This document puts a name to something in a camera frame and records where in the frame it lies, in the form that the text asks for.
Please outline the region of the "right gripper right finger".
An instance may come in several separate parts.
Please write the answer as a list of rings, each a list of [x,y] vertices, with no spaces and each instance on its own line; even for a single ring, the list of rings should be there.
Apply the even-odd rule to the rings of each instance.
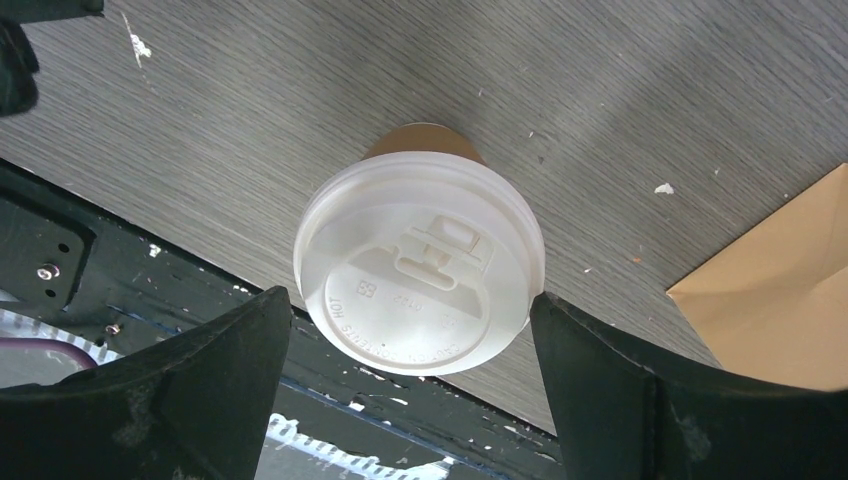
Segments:
[[[550,294],[529,314],[569,479],[843,479],[847,394],[678,355]]]

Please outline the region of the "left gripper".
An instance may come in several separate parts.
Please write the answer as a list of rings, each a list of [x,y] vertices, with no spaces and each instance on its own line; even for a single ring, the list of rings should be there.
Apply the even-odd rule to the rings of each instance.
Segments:
[[[22,26],[29,23],[102,17],[103,0],[1,0],[1,116],[31,110],[39,92],[40,66]]]

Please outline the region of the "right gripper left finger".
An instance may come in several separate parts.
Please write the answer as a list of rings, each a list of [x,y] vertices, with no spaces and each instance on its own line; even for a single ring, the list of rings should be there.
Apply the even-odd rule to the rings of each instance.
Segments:
[[[180,335],[1,392],[5,479],[251,479],[289,344],[272,287]]]

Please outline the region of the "white plastic cup lid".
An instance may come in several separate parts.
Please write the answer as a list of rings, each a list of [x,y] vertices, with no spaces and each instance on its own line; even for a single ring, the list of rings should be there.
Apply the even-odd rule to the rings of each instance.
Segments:
[[[440,376],[518,337],[545,257],[532,209],[505,178],[457,155],[407,151],[328,180],[304,211],[292,264],[336,348],[385,372]]]

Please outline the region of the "brown paper coffee cup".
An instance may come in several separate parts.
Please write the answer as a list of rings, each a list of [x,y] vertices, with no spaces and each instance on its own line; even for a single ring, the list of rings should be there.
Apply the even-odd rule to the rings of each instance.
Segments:
[[[389,131],[370,147],[363,160],[398,152],[444,153],[486,166],[466,137],[447,126],[428,122],[409,123]]]

